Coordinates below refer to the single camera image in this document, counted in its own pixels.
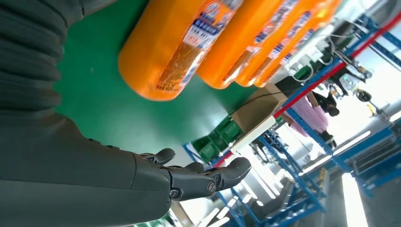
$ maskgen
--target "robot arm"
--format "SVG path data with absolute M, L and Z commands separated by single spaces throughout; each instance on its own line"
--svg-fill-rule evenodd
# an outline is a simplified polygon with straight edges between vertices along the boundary
M 138 155 L 103 146 L 54 112 L 69 26 L 113 1 L 0 0 L 0 226 L 124 227 L 249 172 L 244 158 L 207 171 L 165 167 L 170 149 Z

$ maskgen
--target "blue metal rack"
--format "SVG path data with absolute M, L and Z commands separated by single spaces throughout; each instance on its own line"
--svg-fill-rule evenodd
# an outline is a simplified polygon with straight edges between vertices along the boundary
M 359 21 L 356 23 L 363 25 L 361 21 L 367 21 L 364 26 L 366 26 L 368 32 L 362 31 L 360 28 L 355 28 L 356 35 L 359 40 L 353 43 L 344 53 L 346 55 L 350 55 L 354 52 L 356 48 L 358 48 L 363 42 L 365 42 L 373 33 L 378 30 L 377 24 L 375 24 L 370 18 L 362 16 Z M 383 34 L 383 37 L 387 39 L 389 42 L 394 44 L 397 48 L 401 49 L 401 41 L 387 32 Z M 386 50 L 379 43 L 375 42 L 372 44 L 374 48 L 380 51 L 383 55 L 389 58 L 391 61 L 395 62 L 399 67 L 401 67 L 401 61 L 397 58 L 393 53 Z M 317 73 L 311 80 L 306 82 L 306 84 L 300 88 L 292 97 L 290 97 L 285 104 L 293 100 L 296 96 L 305 91 L 308 87 L 310 87 L 314 82 L 318 81 L 323 75 L 332 70 L 336 65 L 341 62 L 341 59 L 335 57 L 333 62 L 323 68 L 319 73 Z M 401 135 L 400 133 L 394 133 L 391 128 L 387 128 L 382 130 L 381 132 L 372 135 L 370 138 L 362 141 L 361 143 L 355 145 L 354 147 L 342 152 L 339 155 L 334 155 L 333 150 L 327 146 L 327 144 L 322 140 L 322 138 L 317 135 L 310 126 L 308 126 L 291 108 L 287 110 L 287 113 L 299 124 L 301 127 L 313 138 L 322 148 L 323 150 L 331 156 L 331 160 L 328 161 L 327 164 L 324 164 L 322 167 L 329 169 L 338 165 L 344 172 L 351 173 L 355 178 L 358 185 L 362 188 L 362 190 L 371 195 L 371 189 L 376 186 L 380 186 L 385 182 L 394 179 L 395 177 L 400 177 L 401 175 L 401 149 L 395 153 L 394 155 L 388 157 L 383 160 L 379 164 L 371 167 L 369 170 L 366 170 L 364 173 L 357 175 L 353 171 L 351 167 L 346 164 L 346 161 L 358 154 L 361 153 L 369 147 L 377 144 L 380 141 L 384 141 L 389 137 L 396 137 L 396 142 L 401 145 Z M 278 155 L 275 148 L 273 148 L 272 144 L 268 143 L 263 136 L 260 136 L 258 139 L 262 142 L 262 144 L 268 149 L 268 151 L 276 158 L 276 160 L 280 163 L 280 165 L 291 174 L 294 178 L 296 185 L 291 192 L 291 196 L 289 197 L 288 204 L 285 208 L 283 208 L 278 214 L 268 217 L 265 220 L 259 220 L 258 217 L 252 212 L 249 205 L 242 202 L 241 195 L 236 192 L 234 189 L 231 189 L 231 192 L 234 196 L 238 197 L 236 205 L 242 205 L 247 214 L 249 214 L 252 219 L 255 221 L 257 226 L 288 226 L 289 224 L 308 216 L 309 214 L 320 210 L 325 212 L 325 207 L 321 204 L 322 198 L 325 198 L 325 193 L 318 186 L 316 181 L 314 181 L 314 177 L 316 176 L 316 172 L 312 171 L 310 174 L 305 174 L 299 164 L 291 157 L 291 155 L 286 151 L 285 147 L 278 141 L 271 131 L 266 131 L 265 135 L 271 140 L 273 145 L 279 148 L 279 151 L 283 153 L 287 157 L 288 164 L 285 160 L 281 159 Z M 194 152 L 191 152 L 186 145 L 184 145 L 185 151 L 191 157 L 193 161 L 202 161 L 202 159 Z M 215 163 L 219 160 L 214 161 L 213 163 L 207 163 L 208 167 L 213 167 Z M 304 192 L 304 197 L 298 198 L 301 193 Z M 226 199 L 222 196 L 221 193 L 218 192 L 219 198 L 225 203 L 225 205 L 229 208 L 231 215 L 233 216 L 235 222 L 240 227 L 245 226 L 244 215 L 241 213 L 240 209 L 236 211 L 234 208 L 228 206 Z
M 365 26 L 366 29 L 368 29 L 369 31 L 376 31 L 378 28 L 378 24 L 366 16 L 362 16 L 361 19 L 356 22 L 356 24 L 360 26 Z M 362 29 L 357 26 L 354 28 L 354 31 L 359 37 L 367 35 L 366 32 L 362 31 Z M 391 34 L 390 32 L 385 32 L 382 37 L 393 44 L 396 48 L 401 50 L 401 40 L 395 37 L 393 34 Z M 393 61 L 398 67 L 401 68 L 401 60 L 397 56 L 395 56 L 394 53 L 387 50 L 383 45 L 379 44 L 378 42 L 373 42 L 372 46 L 378 52 L 387 57 L 389 60 Z

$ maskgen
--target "black hair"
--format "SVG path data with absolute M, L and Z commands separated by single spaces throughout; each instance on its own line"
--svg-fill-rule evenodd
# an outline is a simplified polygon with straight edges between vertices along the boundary
M 333 105 L 327 107 L 327 112 L 330 114 L 330 116 L 335 117 L 338 114 L 340 114 L 340 111 Z

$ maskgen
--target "orange container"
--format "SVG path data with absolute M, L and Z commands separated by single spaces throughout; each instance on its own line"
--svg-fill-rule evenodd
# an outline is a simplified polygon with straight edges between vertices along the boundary
M 253 76 L 260 65 L 266 64 L 266 59 L 274 48 L 283 41 L 287 32 L 294 26 L 303 26 L 310 19 L 309 10 L 326 0 L 299 0 L 294 9 L 288 14 L 283 23 L 277 26 L 275 32 L 264 42 L 259 53 L 249 61 L 249 64 L 243 68 L 242 72 L 235 79 L 241 86 L 249 87 L 256 78 Z
M 150 0 L 119 56 L 125 82 L 154 101 L 177 97 L 242 0 Z
M 314 31 L 330 22 L 341 0 L 328 0 L 322 3 L 312 11 L 313 18 L 310 19 L 305 26 L 296 31 L 297 28 L 291 29 L 282 44 L 284 48 L 278 53 L 269 56 L 270 62 L 267 65 L 261 65 L 254 75 L 257 80 L 255 86 L 264 87 L 267 81 L 273 76 L 281 66 L 285 65 L 292 54 L 296 52 L 309 38 Z
M 198 76 L 213 88 L 226 88 L 266 40 L 266 34 L 259 34 L 283 2 L 288 0 L 246 0 L 198 68 Z

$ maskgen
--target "cardboard box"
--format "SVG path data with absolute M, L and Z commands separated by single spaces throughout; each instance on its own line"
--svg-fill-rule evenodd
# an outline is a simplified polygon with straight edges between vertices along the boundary
M 287 97 L 274 84 L 267 84 L 255 91 L 248 98 L 249 103 L 231 115 L 245 134 L 231 150 L 236 151 L 248 145 L 273 126 L 276 120 L 272 115 L 286 100 Z

